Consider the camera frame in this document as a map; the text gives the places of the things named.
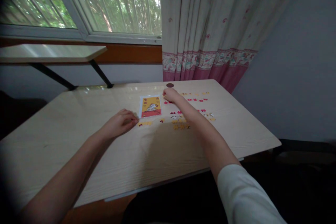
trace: table leg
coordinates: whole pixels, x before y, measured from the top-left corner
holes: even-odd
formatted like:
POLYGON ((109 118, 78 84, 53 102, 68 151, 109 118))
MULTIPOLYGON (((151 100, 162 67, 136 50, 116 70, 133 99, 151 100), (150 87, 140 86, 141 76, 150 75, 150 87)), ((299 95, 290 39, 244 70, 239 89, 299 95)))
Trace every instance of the table leg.
POLYGON ((63 79, 61 76, 59 76, 57 73, 43 65, 42 63, 29 63, 32 67, 39 70, 40 72, 44 73, 45 75, 49 76, 54 81, 57 81, 59 84, 62 84, 63 86, 67 87, 70 91, 75 90, 78 86, 72 85, 67 80, 63 79))
POLYGON ((103 73, 103 71, 100 69, 100 67, 98 66, 98 64, 95 62, 95 60, 90 60, 89 61, 91 66, 96 70, 97 74, 99 74, 99 76, 103 79, 103 81, 106 83, 107 88, 111 88, 113 87, 113 84, 111 84, 111 82, 108 80, 108 78, 106 77, 106 75, 103 73))

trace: glass pane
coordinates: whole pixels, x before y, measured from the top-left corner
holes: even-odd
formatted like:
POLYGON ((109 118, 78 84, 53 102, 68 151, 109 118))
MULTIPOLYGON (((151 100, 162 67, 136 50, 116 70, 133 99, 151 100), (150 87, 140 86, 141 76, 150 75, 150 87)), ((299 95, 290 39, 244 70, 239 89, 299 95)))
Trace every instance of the glass pane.
POLYGON ((161 35, 160 0, 79 0, 96 32, 161 35))
POLYGON ((62 0, 5 0, 0 22, 56 28, 76 28, 62 0))

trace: floral curtain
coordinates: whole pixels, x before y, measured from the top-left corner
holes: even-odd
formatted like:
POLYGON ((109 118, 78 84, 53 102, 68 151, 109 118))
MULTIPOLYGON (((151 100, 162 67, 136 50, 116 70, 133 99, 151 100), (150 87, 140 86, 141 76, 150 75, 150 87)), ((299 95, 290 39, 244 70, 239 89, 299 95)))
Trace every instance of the floral curtain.
POLYGON ((163 80, 232 92, 289 0, 161 0, 163 80))

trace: window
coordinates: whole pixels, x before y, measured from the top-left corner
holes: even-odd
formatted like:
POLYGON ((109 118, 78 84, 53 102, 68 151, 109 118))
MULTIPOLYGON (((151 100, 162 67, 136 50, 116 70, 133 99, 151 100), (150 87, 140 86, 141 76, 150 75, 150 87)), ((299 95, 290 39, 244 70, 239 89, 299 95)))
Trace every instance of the window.
POLYGON ((160 0, 5 0, 1 35, 161 44, 160 0))

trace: table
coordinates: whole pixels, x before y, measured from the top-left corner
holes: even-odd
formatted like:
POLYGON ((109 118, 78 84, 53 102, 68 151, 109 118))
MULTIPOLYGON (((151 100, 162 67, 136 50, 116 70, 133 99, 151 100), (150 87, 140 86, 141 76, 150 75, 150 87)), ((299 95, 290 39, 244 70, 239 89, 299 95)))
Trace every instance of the table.
MULTIPOLYGON (((167 83, 118 84, 112 89, 88 86, 63 92, 5 137, 0 142, 2 164, 11 186, 10 195, 18 207, 36 195, 112 115, 123 108, 138 113, 140 96, 160 94, 162 98, 167 83)), ((215 119, 211 123, 237 158, 281 145, 215 80, 170 83, 201 113, 208 114, 209 120, 215 119)), ((142 126, 136 125, 111 144, 75 207, 121 197, 209 168, 193 130, 174 130, 171 113, 179 115, 176 105, 164 104, 164 100, 161 105, 162 115, 141 119, 142 126)))
POLYGON ((111 88, 113 85, 94 60, 106 50, 105 46, 92 45, 21 44, 0 48, 0 63, 28 63, 69 90, 75 90, 77 86, 72 85, 42 63, 89 62, 106 83, 107 88, 111 88))

